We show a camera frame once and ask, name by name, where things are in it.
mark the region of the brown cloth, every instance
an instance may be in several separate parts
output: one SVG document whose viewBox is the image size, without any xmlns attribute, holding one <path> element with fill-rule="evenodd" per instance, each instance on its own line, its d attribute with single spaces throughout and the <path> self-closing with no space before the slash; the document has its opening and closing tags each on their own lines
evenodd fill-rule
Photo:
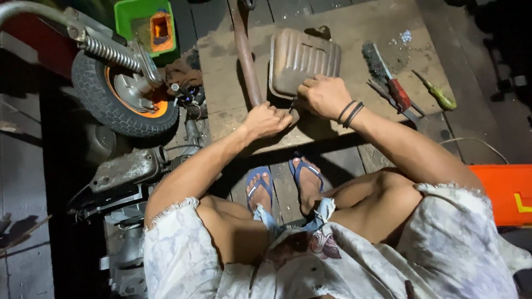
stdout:
<svg viewBox="0 0 532 299">
<path fill-rule="evenodd" d="M 201 72 L 193 70 L 186 63 L 186 60 L 187 57 L 183 56 L 164 67 L 164 82 L 168 86 L 167 93 L 169 95 L 175 95 L 175 92 L 171 88 L 174 83 L 177 83 L 179 86 L 183 86 L 183 84 L 188 86 L 201 86 L 203 84 Z"/>
</svg>

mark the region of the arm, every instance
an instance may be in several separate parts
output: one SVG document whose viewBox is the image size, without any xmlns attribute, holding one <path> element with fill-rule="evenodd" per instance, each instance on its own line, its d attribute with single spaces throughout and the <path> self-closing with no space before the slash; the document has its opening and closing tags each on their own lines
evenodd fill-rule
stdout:
<svg viewBox="0 0 532 299">
<path fill-rule="evenodd" d="M 200 198 L 222 169 L 256 139 L 271 137 L 285 129 L 292 117 L 264 102 L 252 109 L 235 131 L 200 150 L 160 182 L 146 205 L 144 225 L 173 203 L 186 197 Z"/>
<path fill-rule="evenodd" d="M 300 85 L 298 92 L 306 100 L 304 104 L 308 109 L 334 120 L 351 102 L 351 96 L 340 78 L 317 75 L 316 80 L 306 80 Z M 354 106 L 343 114 L 343 121 Z M 414 182 L 438 184 L 452 181 L 484 192 L 482 183 L 467 166 L 442 146 L 407 126 L 363 108 L 351 121 L 350 127 Z"/>
</svg>

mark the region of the orange wheel rim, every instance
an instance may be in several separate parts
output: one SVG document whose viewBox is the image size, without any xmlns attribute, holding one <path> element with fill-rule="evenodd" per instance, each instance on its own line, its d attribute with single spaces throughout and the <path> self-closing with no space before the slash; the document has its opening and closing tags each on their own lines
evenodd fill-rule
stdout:
<svg viewBox="0 0 532 299">
<path fill-rule="evenodd" d="M 113 95 L 122 103 L 124 106 L 126 106 L 129 110 L 135 112 L 138 115 L 142 115 L 147 118 L 158 118 L 164 115 L 168 109 L 168 101 L 167 94 L 162 88 L 157 88 L 152 92 L 151 101 L 153 102 L 153 105 L 156 107 L 155 112 L 139 112 L 132 107 L 129 106 L 128 103 L 124 102 L 117 94 L 117 92 L 114 90 L 113 85 L 111 84 L 111 76 L 110 76 L 110 69 L 109 67 L 105 67 L 105 80 L 107 81 L 107 85 L 109 86 L 109 89 L 113 92 Z"/>
</svg>

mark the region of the orange toolbox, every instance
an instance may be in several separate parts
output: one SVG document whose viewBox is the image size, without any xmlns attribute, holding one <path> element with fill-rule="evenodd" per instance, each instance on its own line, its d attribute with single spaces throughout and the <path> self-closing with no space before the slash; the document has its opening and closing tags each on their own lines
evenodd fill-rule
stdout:
<svg viewBox="0 0 532 299">
<path fill-rule="evenodd" d="M 532 164 L 471 165 L 493 205 L 497 226 L 532 226 Z"/>
</svg>

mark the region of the flip-flop strap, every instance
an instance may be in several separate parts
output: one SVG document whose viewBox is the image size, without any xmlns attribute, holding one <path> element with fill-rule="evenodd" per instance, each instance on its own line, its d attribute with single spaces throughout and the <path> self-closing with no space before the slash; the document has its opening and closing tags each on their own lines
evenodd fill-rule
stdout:
<svg viewBox="0 0 532 299">
<path fill-rule="evenodd" d="M 321 173 L 314 167 L 312 167 L 310 164 L 304 162 L 303 160 L 300 159 L 300 163 L 297 165 L 295 171 L 294 171 L 294 175 L 296 177 L 296 181 L 299 182 L 299 176 L 301 174 L 301 169 L 305 167 L 307 168 L 308 170 L 312 171 L 313 174 L 315 174 L 319 179 L 320 179 L 320 182 L 321 182 L 321 185 L 320 185 L 320 193 L 323 191 L 323 177 L 321 176 Z"/>
<path fill-rule="evenodd" d="M 273 190 L 272 190 L 271 186 L 268 186 L 268 184 L 266 184 L 266 181 L 264 181 L 264 179 L 261 177 L 260 179 L 257 180 L 255 185 L 253 185 L 253 187 L 251 188 L 250 192 L 247 194 L 247 201 L 248 202 L 250 201 L 250 199 L 253 196 L 253 194 L 255 194 L 255 192 L 258 190 L 259 186 L 261 186 L 261 185 L 262 185 L 262 187 L 264 187 L 266 192 L 268 192 L 268 195 L 270 195 L 270 200 L 273 200 Z"/>
</svg>

